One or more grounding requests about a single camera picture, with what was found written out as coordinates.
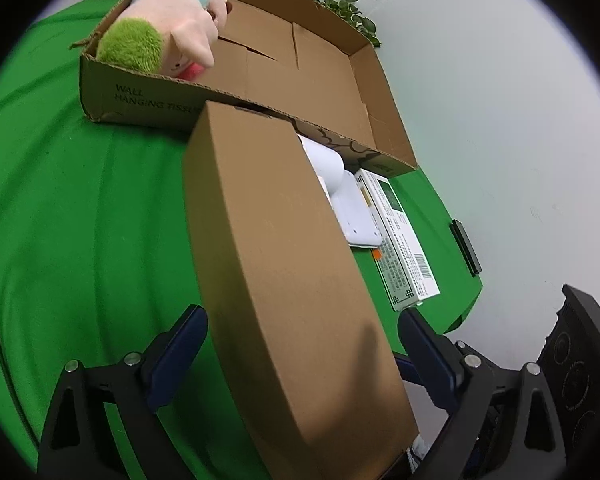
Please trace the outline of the pink teal plush toy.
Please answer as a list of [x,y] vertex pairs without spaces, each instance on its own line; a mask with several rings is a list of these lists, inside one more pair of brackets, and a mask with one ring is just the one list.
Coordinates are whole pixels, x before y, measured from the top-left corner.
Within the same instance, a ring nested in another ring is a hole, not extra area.
[[212,46],[232,9],[228,0],[131,0],[100,37],[96,60],[193,80],[214,66]]

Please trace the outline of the large open cardboard box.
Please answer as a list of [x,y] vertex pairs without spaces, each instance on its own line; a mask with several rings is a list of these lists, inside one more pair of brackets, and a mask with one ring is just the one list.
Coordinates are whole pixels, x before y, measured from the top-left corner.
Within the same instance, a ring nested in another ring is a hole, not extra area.
[[92,122],[184,130],[209,101],[290,120],[347,165],[392,178],[416,169],[372,44],[312,0],[230,0],[215,64],[193,81],[100,62],[100,40],[133,0],[120,0],[84,41],[79,94]]

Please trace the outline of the right potted green plant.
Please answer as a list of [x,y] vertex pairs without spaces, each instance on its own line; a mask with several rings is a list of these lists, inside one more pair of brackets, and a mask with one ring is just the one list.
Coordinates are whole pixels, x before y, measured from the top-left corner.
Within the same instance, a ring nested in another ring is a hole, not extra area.
[[328,9],[330,12],[338,15],[343,21],[347,22],[357,32],[364,36],[368,42],[375,48],[381,47],[381,42],[377,37],[376,24],[362,13],[358,8],[360,0],[313,0],[319,6]]

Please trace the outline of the white plastic device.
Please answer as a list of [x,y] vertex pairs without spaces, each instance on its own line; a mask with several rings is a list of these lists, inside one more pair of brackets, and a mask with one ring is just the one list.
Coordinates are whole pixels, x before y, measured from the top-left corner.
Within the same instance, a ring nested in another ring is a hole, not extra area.
[[381,245],[382,237],[370,213],[370,206],[350,171],[343,173],[340,185],[330,196],[330,203],[351,247],[373,249]]

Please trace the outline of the long brown cardboard box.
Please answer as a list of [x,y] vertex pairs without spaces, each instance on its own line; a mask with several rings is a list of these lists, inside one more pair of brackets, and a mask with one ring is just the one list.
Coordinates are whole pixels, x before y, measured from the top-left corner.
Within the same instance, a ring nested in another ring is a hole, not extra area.
[[294,127],[207,103],[183,184],[212,342],[270,475],[410,478],[415,417]]

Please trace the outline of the white hair dryer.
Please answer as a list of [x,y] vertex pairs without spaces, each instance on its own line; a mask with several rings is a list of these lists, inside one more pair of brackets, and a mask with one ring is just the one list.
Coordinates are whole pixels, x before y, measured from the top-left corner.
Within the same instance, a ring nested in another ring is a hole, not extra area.
[[326,194],[333,196],[340,188],[343,179],[343,159],[338,152],[306,136],[299,136],[299,140]]

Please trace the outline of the white green printed carton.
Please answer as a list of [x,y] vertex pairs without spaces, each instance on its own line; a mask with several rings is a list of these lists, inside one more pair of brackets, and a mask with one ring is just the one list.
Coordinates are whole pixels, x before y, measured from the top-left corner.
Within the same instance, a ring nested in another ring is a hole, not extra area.
[[373,259],[393,310],[417,307],[439,295],[434,272],[389,180],[366,169],[354,177],[381,236]]

